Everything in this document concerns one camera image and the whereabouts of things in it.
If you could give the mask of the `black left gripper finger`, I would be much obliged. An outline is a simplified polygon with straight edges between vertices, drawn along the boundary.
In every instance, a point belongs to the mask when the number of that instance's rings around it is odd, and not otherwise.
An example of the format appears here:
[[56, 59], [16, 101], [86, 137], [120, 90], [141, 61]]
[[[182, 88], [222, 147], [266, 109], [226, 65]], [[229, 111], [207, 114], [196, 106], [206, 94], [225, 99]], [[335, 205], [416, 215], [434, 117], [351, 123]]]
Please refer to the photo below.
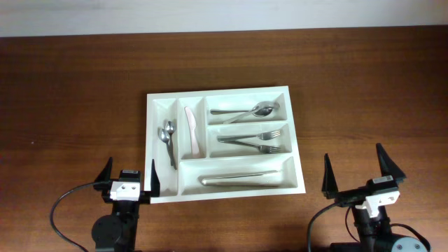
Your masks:
[[102, 169], [102, 171], [99, 173], [99, 175], [94, 180], [95, 182], [105, 182], [109, 181], [111, 178], [111, 170], [113, 166], [113, 158], [110, 157], [105, 165], [105, 167]]
[[160, 196], [160, 180], [158, 178], [158, 174], [155, 168], [155, 160], [152, 159], [151, 162], [151, 171], [150, 171], [150, 195], [151, 197], [159, 197]]

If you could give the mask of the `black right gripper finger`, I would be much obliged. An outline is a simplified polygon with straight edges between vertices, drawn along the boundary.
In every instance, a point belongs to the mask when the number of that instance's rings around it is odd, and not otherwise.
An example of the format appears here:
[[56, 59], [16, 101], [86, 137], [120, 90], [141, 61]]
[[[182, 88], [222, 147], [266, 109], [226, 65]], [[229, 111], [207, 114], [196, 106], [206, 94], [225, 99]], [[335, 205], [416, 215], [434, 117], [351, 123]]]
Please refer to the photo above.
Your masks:
[[401, 168], [389, 157], [384, 147], [376, 144], [377, 158], [382, 176], [392, 176], [397, 183], [402, 183], [407, 177]]
[[324, 155], [324, 174], [321, 192], [327, 199], [335, 199], [339, 192], [331, 161], [327, 153]]

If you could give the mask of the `small metal spoon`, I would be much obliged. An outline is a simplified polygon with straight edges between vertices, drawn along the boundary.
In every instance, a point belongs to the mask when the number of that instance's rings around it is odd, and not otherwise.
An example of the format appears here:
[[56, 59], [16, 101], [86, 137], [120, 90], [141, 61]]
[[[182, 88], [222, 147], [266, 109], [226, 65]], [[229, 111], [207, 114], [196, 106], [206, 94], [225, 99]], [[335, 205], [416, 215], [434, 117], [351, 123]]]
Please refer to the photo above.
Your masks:
[[172, 140], [167, 130], [160, 128], [158, 130], [158, 137], [159, 139], [166, 144], [167, 146], [167, 152], [169, 155], [169, 159], [171, 162], [171, 166], [174, 168], [174, 170], [177, 170], [176, 161], [174, 159], [174, 151], [172, 147]]
[[169, 135], [168, 153], [169, 153], [171, 165], [172, 165], [173, 168], [176, 168], [176, 162], [175, 162], [175, 158], [174, 158], [174, 146], [173, 146], [173, 139], [172, 139], [172, 135], [176, 131], [175, 123], [173, 121], [170, 121], [170, 120], [167, 121], [165, 126], [164, 126], [164, 129], [167, 131], [167, 133]]

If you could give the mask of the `metal chopstick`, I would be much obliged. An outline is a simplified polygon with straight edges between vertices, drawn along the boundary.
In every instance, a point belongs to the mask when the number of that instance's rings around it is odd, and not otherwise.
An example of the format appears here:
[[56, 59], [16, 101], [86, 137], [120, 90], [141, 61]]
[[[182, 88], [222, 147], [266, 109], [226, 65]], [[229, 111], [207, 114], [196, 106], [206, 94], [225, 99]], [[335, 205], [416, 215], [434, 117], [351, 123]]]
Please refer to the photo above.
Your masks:
[[250, 177], [250, 176], [264, 176], [267, 174], [276, 174], [280, 173], [278, 170], [270, 170], [270, 171], [257, 171], [257, 172], [249, 172], [249, 173], [234, 173], [234, 174], [219, 174], [215, 176], [199, 176], [198, 180], [207, 180], [207, 179], [233, 179], [240, 177]]
[[227, 179], [202, 179], [203, 186], [281, 186], [280, 181], [236, 181]]

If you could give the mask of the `white cutlery tray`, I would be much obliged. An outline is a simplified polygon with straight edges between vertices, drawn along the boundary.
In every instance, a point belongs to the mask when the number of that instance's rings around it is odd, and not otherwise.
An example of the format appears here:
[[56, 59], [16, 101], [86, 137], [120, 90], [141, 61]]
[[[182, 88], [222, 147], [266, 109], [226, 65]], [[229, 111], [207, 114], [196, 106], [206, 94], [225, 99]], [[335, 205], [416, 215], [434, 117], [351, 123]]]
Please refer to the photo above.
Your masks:
[[149, 94], [144, 188], [157, 203], [302, 194], [288, 87]]

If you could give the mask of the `pink plastic knife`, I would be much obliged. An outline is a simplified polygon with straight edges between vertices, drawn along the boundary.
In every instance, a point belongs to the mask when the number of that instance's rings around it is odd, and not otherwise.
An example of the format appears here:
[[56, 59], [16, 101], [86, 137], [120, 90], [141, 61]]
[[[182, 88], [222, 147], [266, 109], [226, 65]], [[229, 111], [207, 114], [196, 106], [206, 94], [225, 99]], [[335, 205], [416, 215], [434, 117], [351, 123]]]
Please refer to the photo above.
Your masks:
[[201, 156], [200, 147], [199, 147], [199, 143], [198, 143], [197, 136], [195, 133], [195, 130], [197, 127], [197, 122], [196, 122], [195, 116], [194, 116], [192, 110], [188, 106], [184, 107], [184, 111], [185, 111], [186, 118], [188, 121], [192, 156], [194, 158], [200, 158], [200, 156]]

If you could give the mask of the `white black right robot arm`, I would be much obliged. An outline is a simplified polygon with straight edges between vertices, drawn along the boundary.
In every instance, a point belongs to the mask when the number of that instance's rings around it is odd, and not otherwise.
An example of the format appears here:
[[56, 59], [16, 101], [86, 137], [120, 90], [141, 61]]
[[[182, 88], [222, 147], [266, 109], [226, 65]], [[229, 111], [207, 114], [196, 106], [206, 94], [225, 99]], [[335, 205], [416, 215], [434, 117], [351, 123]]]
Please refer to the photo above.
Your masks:
[[[296, 154], [280, 146], [253, 144], [255, 155], [215, 157], [177, 162], [170, 167], [168, 157], [146, 156], [145, 186], [155, 192], [154, 203], [224, 200], [238, 197], [301, 194]], [[358, 236], [351, 243], [332, 243], [330, 251], [431, 251], [429, 241], [410, 227], [412, 236], [396, 234], [386, 206], [400, 196], [399, 185], [406, 175], [377, 143], [381, 176], [358, 188], [341, 191], [337, 187], [329, 156], [324, 157], [323, 196], [332, 204], [315, 213], [307, 226], [307, 250], [312, 249], [316, 219], [326, 211], [341, 207], [353, 215]]]

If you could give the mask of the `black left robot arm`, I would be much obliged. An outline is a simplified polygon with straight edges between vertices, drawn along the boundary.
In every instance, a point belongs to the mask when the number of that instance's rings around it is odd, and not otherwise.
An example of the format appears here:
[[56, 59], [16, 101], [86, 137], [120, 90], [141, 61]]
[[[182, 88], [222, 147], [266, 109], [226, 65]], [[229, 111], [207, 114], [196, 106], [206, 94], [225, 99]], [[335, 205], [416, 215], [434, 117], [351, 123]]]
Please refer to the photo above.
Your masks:
[[93, 188], [112, 205], [111, 213], [100, 217], [92, 226], [96, 251], [133, 252], [137, 239], [139, 207], [151, 203], [151, 191], [141, 189], [141, 172], [122, 170], [111, 178], [113, 158], [110, 157], [94, 180]]

